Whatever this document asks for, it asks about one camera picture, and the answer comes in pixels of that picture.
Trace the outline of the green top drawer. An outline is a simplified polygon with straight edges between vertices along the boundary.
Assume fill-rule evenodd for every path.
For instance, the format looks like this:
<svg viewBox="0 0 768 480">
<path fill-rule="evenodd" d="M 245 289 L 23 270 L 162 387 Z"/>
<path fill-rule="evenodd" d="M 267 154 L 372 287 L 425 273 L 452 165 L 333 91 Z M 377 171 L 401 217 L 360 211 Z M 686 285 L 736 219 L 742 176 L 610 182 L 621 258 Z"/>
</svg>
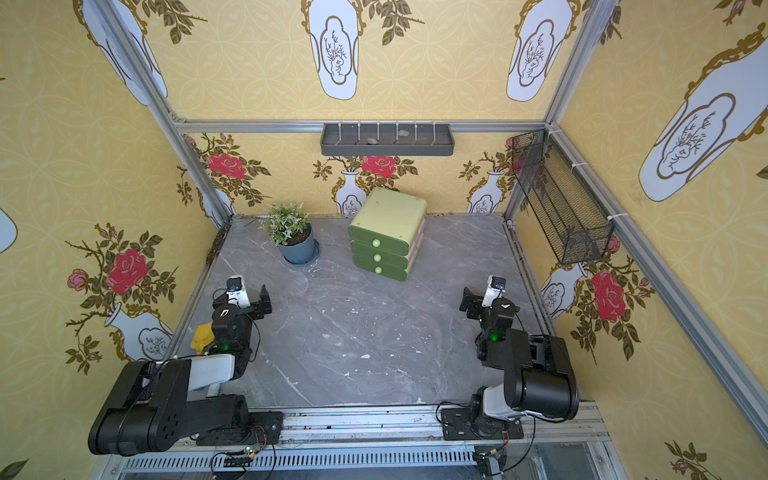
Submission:
<svg viewBox="0 0 768 480">
<path fill-rule="evenodd" d="M 397 233 L 394 236 L 365 229 L 357 225 L 348 227 L 350 239 L 358 245 L 382 250 L 399 256 L 406 256 L 416 238 L 415 233 Z"/>
</svg>

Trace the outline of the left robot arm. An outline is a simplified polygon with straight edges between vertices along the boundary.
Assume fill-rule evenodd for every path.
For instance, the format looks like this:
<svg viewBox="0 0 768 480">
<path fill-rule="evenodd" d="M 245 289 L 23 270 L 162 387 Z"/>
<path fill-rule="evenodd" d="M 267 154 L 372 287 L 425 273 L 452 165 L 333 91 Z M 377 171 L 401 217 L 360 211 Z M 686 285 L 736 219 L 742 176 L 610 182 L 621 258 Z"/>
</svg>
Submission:
<svg viewBox="0 0 768 480">
<path fill-rule="evenodd" d="M 266 289 L 247 307 L 225 296 L 216 298 L 213 307 L 214 341 L 207 353 L 133 361 L 123 368 L 88 434 L 91 453 L 128 457 L 164 452 L 183 437 L 194 438 L 199 446 L 278 442 L 283 413 L 252 412 L 241 394 L 189 397 L 245 373 L 253 354 L 254 323 L 272 311 Z"/>
</svg>

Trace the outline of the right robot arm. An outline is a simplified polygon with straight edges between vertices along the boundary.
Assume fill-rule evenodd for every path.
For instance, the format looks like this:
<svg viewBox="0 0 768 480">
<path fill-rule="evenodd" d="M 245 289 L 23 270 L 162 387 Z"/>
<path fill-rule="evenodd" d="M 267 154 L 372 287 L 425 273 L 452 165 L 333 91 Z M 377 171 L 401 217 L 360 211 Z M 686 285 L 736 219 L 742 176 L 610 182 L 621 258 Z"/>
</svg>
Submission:
<svg viewBox="0 0 768 480">
<path fill-rule="evenodd" d="M 467 404 L 444 401 L 436 407 L 445 440 L 519 439 L 523 417 L 549 423 L 576 417 L 578 387 L 562 338 L 515 328 L 519 308 L 499 289 L 484 295 L 464 289 L 459 310 L 479 323 L 478 360 L 501 371 L 503 379 L 479 388 Z"/>
</svg>

